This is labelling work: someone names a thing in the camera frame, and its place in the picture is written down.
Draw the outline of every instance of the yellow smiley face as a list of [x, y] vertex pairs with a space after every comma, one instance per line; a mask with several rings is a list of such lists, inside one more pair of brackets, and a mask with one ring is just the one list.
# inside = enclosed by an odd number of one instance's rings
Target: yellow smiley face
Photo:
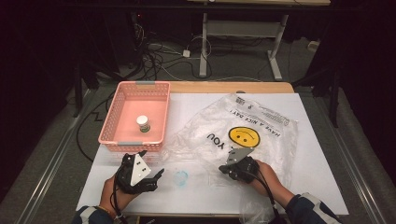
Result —
[[228, 132], [228, 136], [233, 142], [242, 147], [256, 147], [260, 143], [259, 134], [247, 127], [235, 127]]

